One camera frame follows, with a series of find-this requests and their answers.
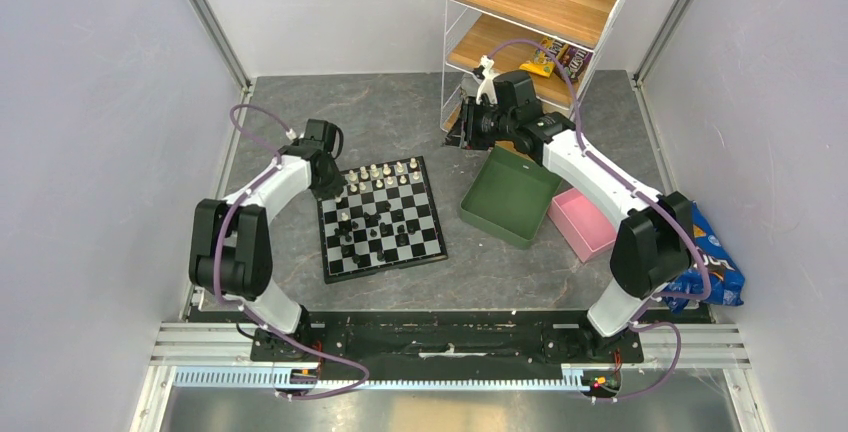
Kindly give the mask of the green square tray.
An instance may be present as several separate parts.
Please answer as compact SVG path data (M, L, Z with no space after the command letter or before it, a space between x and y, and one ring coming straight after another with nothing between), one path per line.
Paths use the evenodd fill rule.
M562 178L502 147L491 150L460 202L465 223L519 249L529 248Z

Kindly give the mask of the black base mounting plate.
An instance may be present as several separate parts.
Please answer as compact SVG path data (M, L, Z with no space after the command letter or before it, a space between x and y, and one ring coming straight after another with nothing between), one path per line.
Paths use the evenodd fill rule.
M295 334L302 352L251 334L254 362L319 364L322 380L525 380L560 377L563 364L612 369L644 360L638 334L597 335L582 310L359 311L309 313Z

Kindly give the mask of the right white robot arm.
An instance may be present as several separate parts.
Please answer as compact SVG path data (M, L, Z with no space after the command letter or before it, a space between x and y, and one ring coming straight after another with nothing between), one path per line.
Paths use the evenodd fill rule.
M692 203L625 172L585 138L578 117L544 112L528 72L499 73L493 59L482 56L472 74L477 89L462 100L446 145L486 150L509 142L576 188L617 229L609 261L612 281L585 313L577 334L585 358L604 360L648 302L691 266L697 253Z

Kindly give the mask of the brown M&M candy bag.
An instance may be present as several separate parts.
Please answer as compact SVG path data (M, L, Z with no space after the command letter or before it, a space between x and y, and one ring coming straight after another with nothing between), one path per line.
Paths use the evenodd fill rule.
M559 63L565 73L557 71L557 74L561 79L567 79L570 83L577 84L581 80L592 58L592 52L569 45L559 57Z

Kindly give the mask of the pink square tray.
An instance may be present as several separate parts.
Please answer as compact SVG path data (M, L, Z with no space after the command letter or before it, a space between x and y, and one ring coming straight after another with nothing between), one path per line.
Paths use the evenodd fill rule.
M613 247L616 230L576 188L556 195L547 216L581 262L588 262Z

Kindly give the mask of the blue Doritos chip bag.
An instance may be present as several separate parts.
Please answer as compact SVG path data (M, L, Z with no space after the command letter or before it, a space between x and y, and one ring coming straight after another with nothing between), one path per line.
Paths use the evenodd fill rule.
M693 203L692 214L694 243L701 253L711 285L711 293L704 302L710 305L742 306L745 276L720 243L696 202ZM670 283L665 291L680 292L688 296L700 295L703 292L703 281L697 265L693 264Z

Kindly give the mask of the black white chessboard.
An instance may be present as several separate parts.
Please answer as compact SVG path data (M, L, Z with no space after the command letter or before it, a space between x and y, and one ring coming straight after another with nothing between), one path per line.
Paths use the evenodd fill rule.
M448 258L423 157L349 169L343 178L341 195L317 203L325 283Z

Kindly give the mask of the yellow M&M candy bag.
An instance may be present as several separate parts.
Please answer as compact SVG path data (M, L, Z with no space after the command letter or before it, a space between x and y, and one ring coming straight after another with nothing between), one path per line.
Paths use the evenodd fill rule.
M547 49L553 55L553 59L545 52L537 50L519 66L519 69L546 78L552 74L560 75L558 72L559 59L568 50L569 45L549 36L542 38L539 45Z

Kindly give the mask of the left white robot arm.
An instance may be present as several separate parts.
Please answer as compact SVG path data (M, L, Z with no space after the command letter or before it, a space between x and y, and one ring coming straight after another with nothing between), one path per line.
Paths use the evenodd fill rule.
M334 199L346 187L336 159L344 135L328 121L310 119L302 134L274 151L251 182L222 199L203 199L194 212L190 282L250 317L290 360L315 354L306 309L272 281L270 223L298 194Z

